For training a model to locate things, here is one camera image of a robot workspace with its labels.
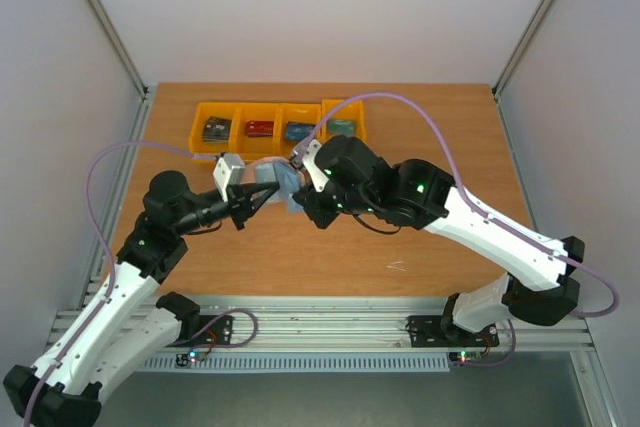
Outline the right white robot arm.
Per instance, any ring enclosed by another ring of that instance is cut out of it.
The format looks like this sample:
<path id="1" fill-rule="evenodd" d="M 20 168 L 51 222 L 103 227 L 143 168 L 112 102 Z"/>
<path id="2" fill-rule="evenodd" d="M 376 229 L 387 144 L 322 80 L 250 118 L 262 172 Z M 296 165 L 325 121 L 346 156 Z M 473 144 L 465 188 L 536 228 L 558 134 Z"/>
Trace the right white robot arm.
<path id="1" fill-rule="evenodd" d="M 356 137 L 313 140 L 296 154 L 308 182 L 293 196 L 320 229 L 341 214 L 370 214 L 396 227 L 457 242 L 504 269 L 496 281 L 454 293 L 435 335 L 458 345 L 503 320 L 554 326 L 577 307 L 580 285 L 571 261 L 584 244 L 576 237 L 538 234 L 484 204 L 448 172 L 421 160 L 389 165 Z"/>

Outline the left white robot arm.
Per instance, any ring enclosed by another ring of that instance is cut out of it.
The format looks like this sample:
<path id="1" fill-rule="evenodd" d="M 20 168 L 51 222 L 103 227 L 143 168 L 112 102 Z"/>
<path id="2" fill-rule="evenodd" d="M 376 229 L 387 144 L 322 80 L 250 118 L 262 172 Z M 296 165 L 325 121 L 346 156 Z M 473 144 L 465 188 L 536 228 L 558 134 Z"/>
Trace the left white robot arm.
<path id="1" fill-rule="evenodd" d="M 213 232 L 224 219 L 242 229 L 278 188 L 272 181 L 196 194 L 178 171 L 156 175 L 99 291 L 43 356 L 6 374 L 4 389 L 24 425 L 92 426 L 113 388 L 147 356 L 195 342 L 207 329 L 200 307 L 175 292 L 127 335 L 118 333 L 187 253 L 186 236 Z"/>

